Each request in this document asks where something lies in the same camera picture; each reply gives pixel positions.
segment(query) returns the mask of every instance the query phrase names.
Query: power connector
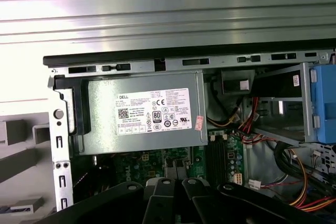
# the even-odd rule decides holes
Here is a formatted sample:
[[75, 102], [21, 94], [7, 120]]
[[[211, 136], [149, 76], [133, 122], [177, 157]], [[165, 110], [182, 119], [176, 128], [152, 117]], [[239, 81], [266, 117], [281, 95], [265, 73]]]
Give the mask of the power connector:
[[235, 173], [233, 175], [233, 183], [242, 185], [243, 184], [243, 175], [241, 173]]
[[260, 188], [261, 188], [261, 181], [249, 179], [248, 180], [248, 186], [251, 189], [260, 190]]
[[319, 156], [321, 156], [321, 153], [319, 151], [314, 150], [313, 155], [319, 157]]

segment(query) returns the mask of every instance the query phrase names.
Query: qr code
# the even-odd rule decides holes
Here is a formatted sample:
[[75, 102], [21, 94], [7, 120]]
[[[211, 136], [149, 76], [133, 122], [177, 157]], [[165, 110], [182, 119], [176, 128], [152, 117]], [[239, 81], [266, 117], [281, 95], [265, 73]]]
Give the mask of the qr code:
[[128, 118], [128, 109], [118, 109], [119, 119]]

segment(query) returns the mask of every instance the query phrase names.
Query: green circuit board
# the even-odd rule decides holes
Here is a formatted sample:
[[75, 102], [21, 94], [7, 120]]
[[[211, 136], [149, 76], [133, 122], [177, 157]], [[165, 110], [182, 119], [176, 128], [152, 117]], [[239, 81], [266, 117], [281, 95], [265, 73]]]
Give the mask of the green circuit board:
[[145, 186], [150, 178], [164, 177], [166, 158], [181, 159], [188, 177], [206, 178], [203, 146], [120, 153], [113, 162], [117, 182], [134, 181]]
[[241, 174], [244, 184], [244, 148], [243, 143], [238, 136], [231, 133], [231, 131], [224, 130], [209, 130], [209, 135], [221, 136], [224, 143], [224, 161], [226, 167], [226, 180], [228, 182], [234, 181], [235, 174]]

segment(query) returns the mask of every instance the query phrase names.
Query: yellow wire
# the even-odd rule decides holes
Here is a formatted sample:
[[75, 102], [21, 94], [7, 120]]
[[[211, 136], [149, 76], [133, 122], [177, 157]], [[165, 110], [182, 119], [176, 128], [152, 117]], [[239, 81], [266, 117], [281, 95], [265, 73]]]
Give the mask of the yellow wire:
[[336, 199], [330, 199], [330, 200], [327, 200], [326, 202], [323, 202], [323, 203], [321, 203], [321, 204], [319, 204], [319, 205], [316, 205], [316, 206], [314, 206], [314, 207], [302, 208], [301, 210], [303, 210], [303, 211], [307, 211], [307, 210], [313, 210], [313, 209], [318, 208], [318, 207], [321, 207], [321, 206], [325, 207], [325, 206], [327, 206], [327, 205], [333, 203], [335, 200], [336, 200]]
[[225, 126], [228, 126], [229, 124], [231, 124], [231, 123], [233, 122], [235, 116], [236, 116], [236, 114], [234, 114], [233, 116], [231, 116], [231, 118], [229, 119], [229, 122], [226, 123], [226, 124], [224, 124], [224, 125], [218, 124], [218, 123], [214, 122], [214, 121], [211, 120], [211, 119], [208, 119], [208, 120], [209, 120], [210, 122], [212, 122], [213, 124], [215, 124], [216, 126], [218, 126], [218, 127], [225, 127]]
[[302, 169], [302, 172], [303, 172], [303, 180], [304, 180], [304, 186], [302, 188], [300, 196], [294, 202], [289, 204], [290, 206], [293, 206], [293, 205], [296, 205], [297, 203], [299, 203], [303, 199], [303, 197], [306, 193], [306, 190], [307, 190], [307, 174], [306, 174], [305, 168], [304, 168], [301, 160], [299, 159], [298, 155], [292, 149], [290, 151], [293, 153], [293, 155], [297, 156], [297, 160], [298, 160], [298, 162], [300, 164], [300, 167]]
[[248, 119], [249, 119], [249, 117], [247, 117], [247, 118], [244, 120], [244, 122], [238, 127], [238, 129], [240, 129], [240, 128], [247, 122]]

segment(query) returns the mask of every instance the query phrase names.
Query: power supply label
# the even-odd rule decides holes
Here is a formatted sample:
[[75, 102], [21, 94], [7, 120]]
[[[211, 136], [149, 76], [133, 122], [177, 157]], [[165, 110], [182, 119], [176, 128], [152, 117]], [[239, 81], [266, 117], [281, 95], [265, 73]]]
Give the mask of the power supply label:
[[192, 128], [189, 89], [119, 94], [115, 107], [118, 135]]

